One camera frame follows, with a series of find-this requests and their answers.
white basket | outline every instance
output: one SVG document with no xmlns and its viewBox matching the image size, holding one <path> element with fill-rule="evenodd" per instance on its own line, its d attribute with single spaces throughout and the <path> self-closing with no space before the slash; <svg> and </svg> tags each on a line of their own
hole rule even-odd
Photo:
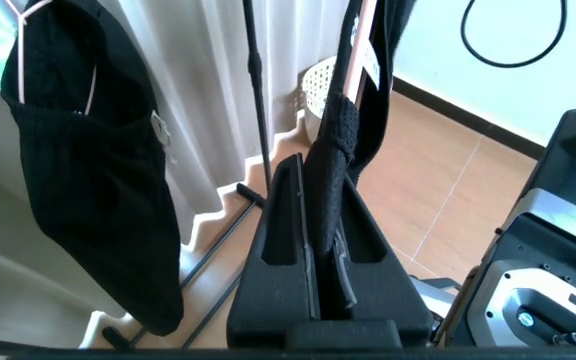
<svg viewBox="0 0 576 360">
<path fill-rule="evenodd" d="M 311 143 L 317 139 L 336 60 L 333 56 L 319 62 L 308 69 L 301 80 L 301 91 L 306 98 L 304 124 Z"/>
</svg>

black baseboard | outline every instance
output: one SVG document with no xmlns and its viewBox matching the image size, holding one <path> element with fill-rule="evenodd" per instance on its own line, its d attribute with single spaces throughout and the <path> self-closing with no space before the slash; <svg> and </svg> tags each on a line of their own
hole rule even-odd
<svg viewBox="0 0 576 360">
<path fill-rule="evenodd" d="M 395 77 L 392 88 L 395 92 L 533 159 L 539 160 L 545 151 L 543 146 L 492 124 L 400 78 Z"/>
</svg>

curtain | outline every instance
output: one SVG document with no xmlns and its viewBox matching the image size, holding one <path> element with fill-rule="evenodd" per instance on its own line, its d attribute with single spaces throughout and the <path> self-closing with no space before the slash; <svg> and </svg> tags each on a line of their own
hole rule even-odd
<svg viewBox="0 0 576 360">
<path fill-rule="evenodd" d="M 195 215 L 220 211 L 217 188 L 242 181 L 244 160 L 260 153 L 242 3 L 100 3 L 127 30 L 149 67 L 176 162 L 168 166 L 167 180 L 185 251 L 191 251 Z M 271 149 L 275 134 L 296 125 L 299 75 L 335 54 L 346 4 L 345 0 L 253 1 Z M 14 339 L 24 332 L 20 326 L 7 327 L 6 319 L 16 314 L 21 324 L 28 320 L 23 314 L 31 313 L 30 308 L 51 304 L 58 316 L 36 322 L 36 331 L 18 339 L 51 345 L 46 334 L 69 326 L 71 331 L 61 331 L 69 338 L 62 337 L 60 344 L 79 343 L 82 317 L 87 321 L 93 312 L 88 324 L 92 329 L 99 311 L 116 318 L 122 311 L 34 224 L 19 165 L 18 136 L 0 99 L 0 224 L 5 224 L 0 228 L 0 278 L 18 279 L 13 283 L 33 294 L 24 306 L 8 307 L 6 317 L 0 316 L 0 338 Z"/>
</svg>

black machine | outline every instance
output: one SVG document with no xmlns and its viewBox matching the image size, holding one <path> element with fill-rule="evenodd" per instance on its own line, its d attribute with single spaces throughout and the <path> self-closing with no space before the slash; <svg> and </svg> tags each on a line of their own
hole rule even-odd
<svg viewBox="0 0 576 360">
<path fill-rule="evenodd" d="M 381 9 L 387 1 L 379 0 Z M 392 33 L 402 31 L 413 2 L 393 2 Z M 349 7 L 360 3 L 351 0 Z M 364 90 L 366 99 L 375 94 Z M 359 115 L 359 138 L 374 130 L 366 128 Z M 354 160 L 346 156 L 349 168 L 357 158 L 369 161 L 379 147 L 335 141 L 342 153 L 356 145 Z M 274 174 L 228 318 L 230 350 L 23 348 L 27 352 L 14 358 L 576 359 L 576 110 L 561 118 L 507 220 L 491 233 L 481 264 L 461 286 L 408 276 L 357 192 L 356 178 L 321 170 L 313 180 L 308 161 L 293 155 Z M 327 177 L 335 178 L 331 201 L 340 206 L 324 242 L 313 237 L 321 229 L 313 230 L 311 194 Z M 458 295 L 444 291 L 449 286 L 459 288 Z M 0 343 L 7 354 L 9 346 Z"/>
</svg>

tiled floor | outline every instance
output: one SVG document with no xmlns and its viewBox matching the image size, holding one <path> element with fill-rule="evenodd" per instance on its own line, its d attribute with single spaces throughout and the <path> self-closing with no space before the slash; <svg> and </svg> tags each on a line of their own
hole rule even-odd
<svg viewBox="0 0 576 360">
<path fill-rule="evenodd" d="M 449 276 L 461 282 L 477 264 L 514 203 L 535 161 L 482 137 L 452 120 L 394 94 L 380 152 L 364 171 L 359 191 L 399 260 L 420 278 Z M 296 152 L 304 155 L 303 132 L 280 141 L 273 165 Z M 261 165 L 247 182 L 265 196 Z M 236 193 L 223 198 L 226 216 L 199 228 L 203 244 L 185 257 L 185 273 L 246 206 Z M 180 347 L 208 313 L 243 264 L 261 211 L 253 212 L 184 290 L 186 316 L 166 338 L 147 335 L 139 347 Z M 225 323 L 233 296 L 215 314 L 192 348 L 225 348 Z M 126 326 L 125 335 L 137 328 Z M 95 341 L 107 347 L 103 340 Z"/>
</svg>

